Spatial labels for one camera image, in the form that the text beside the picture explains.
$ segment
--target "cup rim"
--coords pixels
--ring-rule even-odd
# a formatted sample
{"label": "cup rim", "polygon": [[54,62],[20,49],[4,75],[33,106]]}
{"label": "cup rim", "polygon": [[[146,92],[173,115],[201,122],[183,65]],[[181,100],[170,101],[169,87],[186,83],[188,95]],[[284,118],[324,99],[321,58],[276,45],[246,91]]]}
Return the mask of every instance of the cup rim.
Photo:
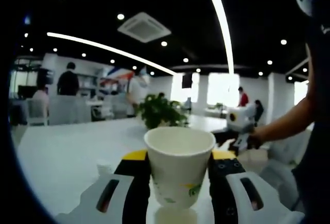
{"label": "cup rim", "polygon": [[[147,137],[149,136],[150,132],[152,132],[153,130],[156,130],[156,129],[169,129],[169,128],[177,128],[177,129],[191,129],[191,130],[196,130],[196,131],[199,131],[199,132],[203,132],[205,134],[207,134],[208,136],[210,136],[212,138],[212,144],[207,148],[207,149],[204,149],[202,151],[199,151],[199,152],[196,152],[196,153],[182,153],[182,154],[173,154],[173,153],[165,153],[157,148],[155,148],[154,146],[150,145],[149,142],[147,142]],[[216,145],[216,138],[215,136],[211,133],[211,132],[208,132],[208,131],[204,131],[204,130],[199,130],[199,129],[193,129],[193,128],[189,128],[189,127],[177,127],[177,126],[168,126],[168,127],[157,127],[157,128],[154,128],[154,129],[151,129],[149,131],[147,131],[146,134],[144,134],[144,143],[147,145],[147,147],[149,147],[150,149],[160,153],[160,154],[163,154],[165,156],[173,156],[173,157],[190,157],[190,156],[198,156],[199,154],[204,154],[208,151],[212,151],[212,149],[214,148],[214,146]]]}

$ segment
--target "ceiling vent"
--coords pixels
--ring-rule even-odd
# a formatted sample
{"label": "ceiling vent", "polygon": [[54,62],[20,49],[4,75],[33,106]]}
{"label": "ceiling vent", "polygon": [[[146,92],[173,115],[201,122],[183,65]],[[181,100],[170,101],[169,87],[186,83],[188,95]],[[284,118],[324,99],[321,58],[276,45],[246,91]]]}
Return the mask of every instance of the ceiling vent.
{"label": "ceiling vent", "polygon": [[144,12],[128,19],[118,31],[143,43],[171,34],[171,31]]}

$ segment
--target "black ceiling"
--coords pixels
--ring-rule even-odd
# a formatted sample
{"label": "black ceiling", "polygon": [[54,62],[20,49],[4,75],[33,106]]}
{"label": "black ceiling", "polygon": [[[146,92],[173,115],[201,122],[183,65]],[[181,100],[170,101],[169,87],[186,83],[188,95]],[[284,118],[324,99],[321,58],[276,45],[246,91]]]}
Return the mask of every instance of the black ceiling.
{"label": "black ceiling", "polygon": [[[73,41],[50,38],[47,32],[62,33],[109,45],[165,67],[196,65],[202,73],[227,72],[226,68],[203,67],[227,64],[219,21],[211,0],[28,0],[31,24],[24,25],[18,38],[18,55],[57,54],[131,68],[136,61],[109,51]],[[306,58],[306,17],[295,0],[222,0],[233,45],[235,69],[257,77],[270,72],[285,73]],[[129,17],[146,12],[171,30],[171,35],[141,43],[117,32]],[[117,15],[125,19],[120,21]],[[167,47],[160,45],[167,41]],[[298,69],[302,75],[308,73]]]}

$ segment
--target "small white cup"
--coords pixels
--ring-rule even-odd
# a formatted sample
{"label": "small white cup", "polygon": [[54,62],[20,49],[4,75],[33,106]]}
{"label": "small white cup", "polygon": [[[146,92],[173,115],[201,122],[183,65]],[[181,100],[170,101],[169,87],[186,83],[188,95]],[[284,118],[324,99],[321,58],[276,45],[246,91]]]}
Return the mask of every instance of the small white cup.
{"label": "small white cup", "polygon": [[198,198],[207,162],[216,144],[210,132],[158,127],[144,135],[157,201],[187,209]]}

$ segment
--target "led light strip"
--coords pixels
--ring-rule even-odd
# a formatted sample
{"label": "led light strip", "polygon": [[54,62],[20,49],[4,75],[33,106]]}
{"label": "led light strip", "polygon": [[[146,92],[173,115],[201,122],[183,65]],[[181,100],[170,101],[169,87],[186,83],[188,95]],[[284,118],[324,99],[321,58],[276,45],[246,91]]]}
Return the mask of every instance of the led light strip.
{"label": "led light strip", "polygon": [[230,40],[229,27],[225,10],[223,8],[221,0],[212,0],[212,2],[220,22],[222,36],[225,42],[229,74],[234,74],[232,42]]}
{"label": "led light strip", "polygon": [[135,56],[131,53],[127,53],[125,51],[122,51],[122,50],[119,50],[119,49],[116,49],[116,48],[113,48],[113,47],[110,47],[110,46],[107,46],[107,45],[103,45],[103,44],[99,44],[99,43],[96,43],[96,42],[93,42],[93,41],[89,41],[89,40],[84,40],[84,39],[80,39],[80,38],[77,38],[77,37],[73,37],[73,36],[69,36],[69,35],[61,35],[59,33],[54,33],[54,32],[48,32],[47,33],[47,36],[49,37],[55,37],[55,38],[60,38],[60,39],[65,39],[65,40],[72,40],[72,41],[76,41],[76,42],[79,42],[79,43],[83,43],[83,44],[87,44],[87,45],[92,45],[92,46],[95,46],[95,47],[98,47],[98,48],[102,48],[104,50],[109,50],[109,51],[112,51],[113,53],[117,53],[117,54],[120,54],[120,55],[123,55],[123,56],[126,56],[128,58],[132,58],[134,60],[137,60],[141,63],[145,63],[151,67],[154,67],[154,68],[157,68],[159,69],[160,71],[164,71],[170,75],[176,75],[177,73],[172,71],[172,70],[169,70],[168,68],[165,68],[163,66],[160,66],[159,64],[157,63],[153,63],[149,60],[146,60],[144,58],[140,58],[138,56]]}

